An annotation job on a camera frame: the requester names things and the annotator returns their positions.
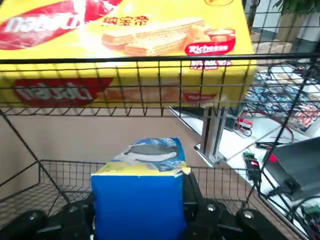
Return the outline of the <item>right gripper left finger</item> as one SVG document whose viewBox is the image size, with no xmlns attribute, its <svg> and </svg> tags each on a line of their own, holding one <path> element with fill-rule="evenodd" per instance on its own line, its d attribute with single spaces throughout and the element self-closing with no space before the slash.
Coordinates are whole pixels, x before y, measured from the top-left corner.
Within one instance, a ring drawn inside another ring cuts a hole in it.
<svg viewBox="0 0 320 240">
<path fill-rule="evenodd" d="M 28 210 L 0 229 L 2 240 L 96 240 L 94 196 L 64 205 L 54 215 Z"/>
</svg>

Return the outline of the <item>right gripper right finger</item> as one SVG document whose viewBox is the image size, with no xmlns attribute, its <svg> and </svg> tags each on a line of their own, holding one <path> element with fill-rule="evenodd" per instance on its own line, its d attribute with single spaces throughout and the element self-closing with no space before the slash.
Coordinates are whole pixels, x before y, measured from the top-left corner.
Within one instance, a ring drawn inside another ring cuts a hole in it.
<svg viewBox="0 0 320 240">
<path fill-rule="evenodd" d="M 286 237 L 258 210 L 231 213 L 221 201 L 203 197 L 194 173 L 183 174 L 183 240 L 284 240 Z"/>
</svg>

